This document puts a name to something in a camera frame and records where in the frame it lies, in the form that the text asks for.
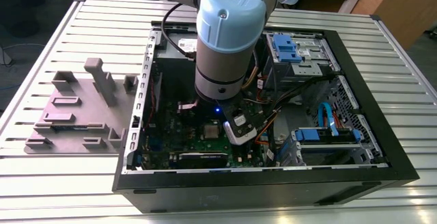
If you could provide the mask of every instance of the black cable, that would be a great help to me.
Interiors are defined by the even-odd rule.
[[[255,50],[254,50],[254,60],[255,60],[255,67],[259,67],[258,54]]]
[[[181,6],[181,3],[177,3],[169,10],[168,12],[165,13],[164,15],[164,18],[163,18],[163,21],[161,21],[161,33],[163,33],[163,36],[164,36],[164,39],[169,42],[169,44],[173,46],[173,48],[184,55],[184,57],[187,58],[191,58],[191,55],[187,54],[187,52],[184,50],[181,50],[181,48],[177,46],[177,44],[175,44],[175,42],[169,39],[169,37],[167,36],[167,33],[165,33],[165,21],[167,21],[167,18],[169,16],[169,14]]]
[[[276,98],[278,98],[278,81],[276,81],[276,78],[275,78],[275,69],[274,69],[274,61],[272,61],[272,58],[268,56],[268,60],[270,60],[270,64],[271,64],[271,72],[272,72],[272,88],[274,88],[274,93],[272,93],[272,97],[271,99],[275,101]],[[271,106],[270,110],[268,110],[268,113],[271,113],[274,109],[274,105]]]
[[[302,85],[299,85],[294,89],[284,92],[284,94],[279,97],[278,101],[274,103],[274,108],[279,107],[283,102],[287,102],[291,98],[296,97],[302,93],[302,90],[308,88],[312,84],[315,84],[320,81],[331,80],[338,75],[339,75],[339,73],[331,73],[323,77],[312,77],[311,79],[304,81]]]
[[[1,65],[4,65],[5,68],[10,68],[13,66],[13,60],[10,59],[9,64],[6,64],[6,60],[5,60],[5,49],[4,49],[2,45],[1,45],[1,43],[0,43],[0,49],[1,49],[1,55],[2,55],[2,58],[1,58],[2,64]]]

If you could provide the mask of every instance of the floor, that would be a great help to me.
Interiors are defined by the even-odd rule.
[[[6,47],[18,43],[45,44],[70,2],[72,0],[46,0],[44,5],[33,8],[36,18],[40,22],[40,31],[32,37],[12,37],[2,26],[0,26],[1,45]],[[18,46],[5,51],[14,59],[14,65],[10,68],[5,68],[0,65],[0,115],[17,90],[17,87],[8,89],[2,88],[21,83],[41,49],[40,46]],[[407,54],[414,60],[433,87],[437,88],[437,64],[433,63],[434,57],[437,56],[437,40],[431,40],[426,35],[422,35],[413,47],[407,50]]]

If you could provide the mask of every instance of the black computer chassis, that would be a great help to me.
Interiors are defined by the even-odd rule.
[[[121,174],[119,155],[112,191],[143,213],[270,209],[343,204],[387,187],[418,179],[399,141],[335,31],[266,28],[322,33],[352,90],[389,167],[220,173]]]

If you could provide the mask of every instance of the slotted aluminum surface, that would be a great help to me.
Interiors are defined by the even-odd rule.
[[[104,61],[113,79],[141,68],[149,22],[161,20],[169,2],[86,0],[73,2],[0,119],[0,220],[77,223],[437,223],[437,106],[422,79],[385,26],[364,15],[276,10],[270,26],[335,30],[366,80],[421,179],[381,190],[343,206],[275,210],[140,215],[111,192],[116,155],[42,156],[22,152],[56,71],[82,69],[86,57]],[[180,7],[168,21],[195,22]]]

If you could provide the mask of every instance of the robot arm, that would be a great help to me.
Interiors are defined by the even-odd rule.
[[[169,1],[197,8],[196,91],[205,99],[229,99],[240,90],[256,40],[276,3],[296,0]]]

